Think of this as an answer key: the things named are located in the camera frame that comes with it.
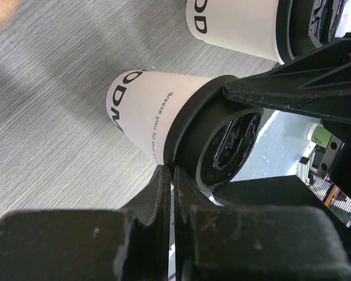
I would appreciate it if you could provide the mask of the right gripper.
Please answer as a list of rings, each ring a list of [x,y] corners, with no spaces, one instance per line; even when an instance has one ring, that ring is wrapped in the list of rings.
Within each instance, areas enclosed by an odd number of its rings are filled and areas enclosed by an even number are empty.
[[[351,228],[345,226],[296,176],[297,162],[314,145],[307,140],[315,118],[274,111],[266,116],[256,144],[232,182],[213,192],[223,204],[308,205],[333,222],[345,251],[351,254]]]

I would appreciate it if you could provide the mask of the black cup lid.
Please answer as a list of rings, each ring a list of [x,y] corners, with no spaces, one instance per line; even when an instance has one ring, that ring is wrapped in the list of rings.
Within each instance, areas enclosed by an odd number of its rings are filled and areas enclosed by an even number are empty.
[[[203,84],[183,105],[167,134],[164,164],[183,168],[202,191],[231,181],[247,161],[259,132],[263,109],[233,102],[223,85],[224,75]]]
[[[345,1],[278,2],[276,44],[278,62],[285,64],[336,39]]]

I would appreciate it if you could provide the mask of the white paper cup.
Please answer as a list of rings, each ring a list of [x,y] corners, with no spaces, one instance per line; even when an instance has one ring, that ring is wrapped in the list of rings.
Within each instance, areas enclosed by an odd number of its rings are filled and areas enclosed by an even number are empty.
[[[285,62],[277,25],[287,1],[190,0],[185,16],[191,34],[226,49]]]
[[[158,165],[172,165],[180,140],[210,97],[213,78],[132,70],[106,96],[111,121]]]

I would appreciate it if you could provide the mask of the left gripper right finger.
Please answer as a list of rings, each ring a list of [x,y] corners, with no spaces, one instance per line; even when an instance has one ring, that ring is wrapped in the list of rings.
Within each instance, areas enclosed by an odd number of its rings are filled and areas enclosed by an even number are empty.
[[[220,280],[215,248],[222,238],[219,208],[193,185],[182,167],[174,170],[175,273],[177,280]]]

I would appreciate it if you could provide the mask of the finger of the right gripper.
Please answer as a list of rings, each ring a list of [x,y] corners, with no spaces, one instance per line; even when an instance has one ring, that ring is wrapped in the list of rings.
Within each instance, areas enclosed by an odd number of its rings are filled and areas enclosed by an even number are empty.
[[[234,102],[351,124],[351,38],[223,86]]]

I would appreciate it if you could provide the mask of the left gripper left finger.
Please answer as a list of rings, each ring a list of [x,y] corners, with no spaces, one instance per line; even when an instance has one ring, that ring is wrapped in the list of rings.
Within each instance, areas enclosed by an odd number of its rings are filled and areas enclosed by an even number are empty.
[[[120,210],[116,279],[167,280],[171,176],[157,166],[147,186]]]

